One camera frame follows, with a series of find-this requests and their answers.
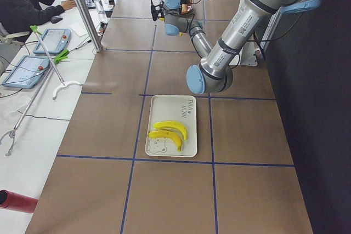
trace cable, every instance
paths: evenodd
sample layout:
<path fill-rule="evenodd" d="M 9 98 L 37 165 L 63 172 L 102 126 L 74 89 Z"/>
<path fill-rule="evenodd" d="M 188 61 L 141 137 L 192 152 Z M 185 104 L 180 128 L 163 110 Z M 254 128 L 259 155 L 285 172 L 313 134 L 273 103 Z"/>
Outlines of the cable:
<path fill-rule="evenodd" d="M 4 74 L 4 73 L 10 73 L 11 72 L 11 70 L 5 70 L 5 71 L 3 71 L 1 74 L 0 74 L 0 77 L 2 76 L 2 74 Z"/>
<path fill-rule="evenodd" d="M 72 51 L 74 51 L 74 50 L 77 50 L 77 49 L 80 49 L 80 48 L 82 48 L 82 47 L 84 47 L 85 45 L 87 45 L 88 43 L 90 43 L 92 40 L 91 39 L 89 39 L 88 41 L 85 41 L 84 43 L 80 43 L 76 48 L 74 48 L 74 49 L 71 49 L 70 50 L 70 52 L 72 52 Z"/>
<path fill-rule="evenodd" d="M 288 32 L 296 25 L 296 23 L 298 23 L 298 21 L 300 20 L 300 18 L 302 17 L 303 13 L 300 14 L 300 16 L 298 16 L 298 18 L 295 20 L 295 22 L 288 28 L 287 31 L 285 31 L 285 33 L 283 35 L 281 35 L 280 37 L 278 38 L 273 38 L 273 39 L 263 39 L 259 42 L 269 42 L 269 41 L 277 41 L 278 39 L 280 38 L 283 38 L 286 34 L 288 34 Z"/>
<path fill-rule="evenodd" d="M 239 63 L 240 63 L 240 60 L 241 60 L 241 56 L 240 56 L 240 53 L 238 53 L 238 55 L 239 55 L 239 59 L 237 60 L 237 64 L 234 67 L 230 67 L 231 70 L 233 70 L 233 69 L 235 69 L 236 67 L 239 66 Z"/>
<path fill-rule="evenodd" d="M 23 88 L 19 89 L 19 90 L 18 90 L 17 92 L 15 92 L 15 93 L 11 93 L 11 94 L 5 95 L 5 96 L 0 96 L 0 98 L 10 97 L 10 96 L 12 96 L 12 95 L 15 95 L 16 93 L 19 93 L 19 92 L 22 91 L 22 90 L 23 90 Z"/>
<path fill-rule="evenodd" d="M 14 66 L 14 67 L 16 67 L 16 68 L 20 68 L 20 69 L 24 69 L 24 70 L 26 70 L 26 71 L 30 71 L 30 72 L 39 72 L 39 71 L 42 71 L 42 70 L 35 70 L 35 71 L 33 71 L 33 70 L 29 70 L 29 69 L 26 69 L 26 68 L 24 68 L 24 67 L 21 67 L 21 66 L 17 66 L 17 65 L 14 65 L 14 64 L 12 64 L 11 62 L 9 62 L 7 59 L 5 59 L 4 57 L 2 57 L 8 64 L 10 64 L 11 66 Z"/>
<path fill-rule="evenodd" d="M 31 43 L 38 43 L 38 41 L 29 41 L 29 42 L 26 42 L 24 43 L 25 45 L 28 45 L 28 44 L 31 44 Z"/>
<path fill-rule="evenodd" d="M 195 48 L 195 45 L 194 45 L 193 39 L 191 38 L 190 40 L 191 40 L 191 44 L 193 44 L 193 47 Z M 197 51 L 197 49 L 196 49 L 196 48 L 195 48 L 195 51 L 196 51 L 196 53 L 197 53 L 197 56 L 199 56 L 200 58 L 202 58 L 202 57 L 200 56 L 200 54 L 199 54 L 199 52 Z"/>
<path fill-rule="evenodd" d="M 187 30 L 188 30 L 188 32 L 190 33 L 190 30 L 192 30 L 192 28 L 191 28 L 191 23 L 193 23 L 193 20 L 194 20 L 194 17 L 195 17 L 195 13 L 191 13 L 191 14 L 185 14 L 185 16 L 190 16 L 190 15 L 193 15 L 193 17 L 191 18 L 191 20 L 190 20 L 190 24 L 189 24 L 189 26 L 187 27 Z"/>
<path fill-rule="evenodd" d="M 48 119 L 48 120 L 56 120 L 56 121 L 70 121 L 69 119 L 57 119 L 57 118 L 50 118 L 50 117 L 46 117 L 46 116 L 34 116 L 34 115 L 26 115 L 26 116 L 30 116 L 33 118 L 43 118 L 43 119 Z"/>
<path fill-rule="evenodd" d="M 40 75 L 40 74 L 43 75 L 49 68 L 50 68 L 50 67 L 44 68 L 44 69 L 42 70 L 43 72 L 42 72 L 42 73 L 39 73 L 39 75 Z M 7 82 L 7 83 L 2 83 L 2 84 L 0 84 L 0 85 L 4 86 L 4 85 L 7 85 L 7 84 L 12 84 L 12 83 L 25 82 L 25 81 L 28 81 L 29 79 L 32 79 L 32 78 L 37 77 L 37 76 L 38 76 L 38 75 L 33 75 L 33 76 L 31 76 L 31 77 L 29 77 L 29 78 L 27 78 L 27 79 L 22 79 L 21 81 Z"/>
<path fill-rule="evenodd" d="M 256 36 L 256 33 L 253 34 L 253 38 L 254 38 L 254 40 L 255 40 L 255 42 L 256 42 L 258 48 L 259 48 L 259 51 L 260 51 L 261 54 L 262 54 L 263 60 L 265 60 L 264 51 L 263 51 L 263 49 L 262 49 L 262 47 L 261 47 L 261 45 L 260 45 L 260 43 L 259 43 L 259 41 L 258 41 L 258 38 L 257 38 L 257 36 Z"/>
<path fill-rule="evenodd" d="M 27 49 L 27 51 L 28 51 L 28 55 L 31 55 L 31 53 L 30 53 L 30 51 L 29 51 L 29 49 L 28 49 L 26 43 L 24 43 L 23 46 L 26 47 L 26 49 Z"/>
<path fill-rule="evenodd" d="M 189 3 L 189 4 L 196 5 L 196 4 L 199 4 L 200 2 L 201 0 L 197 1 L 196 3 Z"/>

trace person's hand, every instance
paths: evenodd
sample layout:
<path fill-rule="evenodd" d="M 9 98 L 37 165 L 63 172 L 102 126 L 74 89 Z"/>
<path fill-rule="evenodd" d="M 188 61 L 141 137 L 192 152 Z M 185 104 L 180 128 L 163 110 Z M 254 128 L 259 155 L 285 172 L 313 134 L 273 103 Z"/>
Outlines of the person's hand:
<path fill-rule="evenodd" d="M 69 10 L 71 8 L 74 8 L 77 6 L 75 0 L 65 0 L 61 2 L 61 6 L 64 8 L 64 10 Z"/>

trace red object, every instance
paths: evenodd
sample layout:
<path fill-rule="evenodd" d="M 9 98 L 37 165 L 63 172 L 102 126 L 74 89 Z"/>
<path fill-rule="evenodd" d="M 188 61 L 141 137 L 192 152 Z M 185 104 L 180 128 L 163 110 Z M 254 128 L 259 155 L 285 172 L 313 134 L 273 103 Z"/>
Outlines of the red object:
<path fill-rule="evenodd" d="M 38 200 L 32 197 L 26 197 L 7 190 L 0 191 L 0 208 L 33 213 Z"/>

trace yellow banana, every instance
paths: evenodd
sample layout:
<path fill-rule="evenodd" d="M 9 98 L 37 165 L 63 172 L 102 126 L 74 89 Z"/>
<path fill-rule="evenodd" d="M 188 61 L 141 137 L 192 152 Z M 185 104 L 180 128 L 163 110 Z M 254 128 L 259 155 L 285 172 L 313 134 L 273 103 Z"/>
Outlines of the yellow banana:
<path fill-rule="evenodd" d="M 150 138 L 170 138 L 174 141 L 175 145 L 177 146 L 178 152 L 182 150 L 182 140 L 178 134 L 175 132 L 167 131 L 167 130 L 157 130 L 149 132 Z"/>
<path fill-rule="evenodd" d="M 153 126 L 156 129 L 172 128 L 172 129 L 178 130 L 183 135 L 184 141 L 186 141 L 188 139 L 188 131 L 187 131 L 186 127 L 177 121 L 157 122 Z"/>

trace plastic tray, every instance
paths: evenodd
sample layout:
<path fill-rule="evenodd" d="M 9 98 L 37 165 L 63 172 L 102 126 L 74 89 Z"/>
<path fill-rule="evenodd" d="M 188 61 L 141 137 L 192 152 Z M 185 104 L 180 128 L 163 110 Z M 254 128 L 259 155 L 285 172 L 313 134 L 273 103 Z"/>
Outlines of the plastic tray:
<path fill-rule="evenodd" d="M 197 153 L 196 99 L 190 95 L 155 95 L 151 100 L 148 134 L 157 130 L 152 125 L 162 121 L 177 121 L 188 130 L 182 150 L 172 139 L 146 137 L 145 152 L 149 156 L 194 157 Z"/>

